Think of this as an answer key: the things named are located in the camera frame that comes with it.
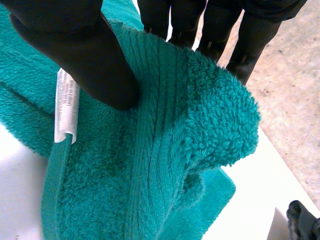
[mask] white surface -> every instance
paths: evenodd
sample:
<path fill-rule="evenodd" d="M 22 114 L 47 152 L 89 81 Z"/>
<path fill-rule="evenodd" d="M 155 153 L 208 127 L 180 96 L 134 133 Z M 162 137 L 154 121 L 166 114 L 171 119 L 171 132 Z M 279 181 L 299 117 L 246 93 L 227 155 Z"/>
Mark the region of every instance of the white surface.
<path fill-rule="evenodd" d="M 237 190 L 204 240 L 265 240 L 275 207 L 285 216 L 293 200 L 300 200 L 320 217 L 268 138 L 261 130 L 259 135 L 255 154 L 224 168 Z M 24 147 L 2 125 L 0 136 L 0 239 L 40 240 L 40 203 L 46 160 Z M 280 215 L 278 221 L 285 235 L 286 218 Z"/>
<path fill-rule="evenodd" d="M 0 240 L 41 239 L 46 166 L 0 124 Z"/>

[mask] concrete floor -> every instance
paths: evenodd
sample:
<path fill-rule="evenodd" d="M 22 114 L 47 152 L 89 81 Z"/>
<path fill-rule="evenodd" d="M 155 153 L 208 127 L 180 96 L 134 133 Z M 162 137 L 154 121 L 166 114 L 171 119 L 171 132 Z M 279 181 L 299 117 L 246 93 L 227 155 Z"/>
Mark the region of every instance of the concrete floor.
<path fill-rule="evenodd" d="M 238 38 L 235 24 L 219 65 Z M 320 4 L 308 0 L 266 46 L 247 88 L 258 101 L 261 128 L 320 209 Z M 201 37 L 203 21 L 197 37 Z"/>

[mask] white label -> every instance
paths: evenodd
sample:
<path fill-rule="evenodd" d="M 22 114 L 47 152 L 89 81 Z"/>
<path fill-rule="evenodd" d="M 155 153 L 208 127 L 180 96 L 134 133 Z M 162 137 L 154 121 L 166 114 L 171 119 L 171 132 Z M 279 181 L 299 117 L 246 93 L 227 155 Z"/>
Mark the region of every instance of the white label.
<path fill-rule="evenodd" d="M 54 142 L 72 134 L 72 143 L 77 139 L 80 87 L 62 68 L 57 74 L 55 92 Z"/>

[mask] black gloved finger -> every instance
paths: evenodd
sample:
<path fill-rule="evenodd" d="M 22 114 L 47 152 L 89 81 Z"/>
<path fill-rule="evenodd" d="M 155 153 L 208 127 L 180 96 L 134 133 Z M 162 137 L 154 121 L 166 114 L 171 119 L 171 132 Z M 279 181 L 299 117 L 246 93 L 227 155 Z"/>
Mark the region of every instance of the black gloved finger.
<path fill-rule="evenodd" d="M 167 39 L 171 0 L 137 0 L 144 31 Z"/>
<path fill-rule="evenodd" d="M 204 12 L 202 37 L 197 51 L 218 62 L 242 7 L 237 1 L 209 0 Z"/>
<path fill-rule="evenodd" d="M 48 33 L 10 20 L 20 36 L 69 73 L 91 97 L 118 110 L 138 100 L 138 83 L 108 22 L 100 16 L 95 26 L 76 33 Z"/>
<path fill-rule="evenodd" d="M 192 48 L 201 14 L 207 0 L 173 0 L 171 4 L 172 36 L 169 42 Z"/>
<path fill-rule="evenodd" d="M 103 0 L 0 0 L 29 29 L 72 33 L 92 27 Z"/>
<path fill-rule="evenodd" d="M 227 69 L 245 85 L 265 46 L 276 36 L 280 22 L 244 13 Z"/>
<path fill-rule="evenodd" d="M 20 36 L 67 71 L 91 97 L 119 110 L 138 100 L 138 83 L 103 0 L 0 0 Z"/>

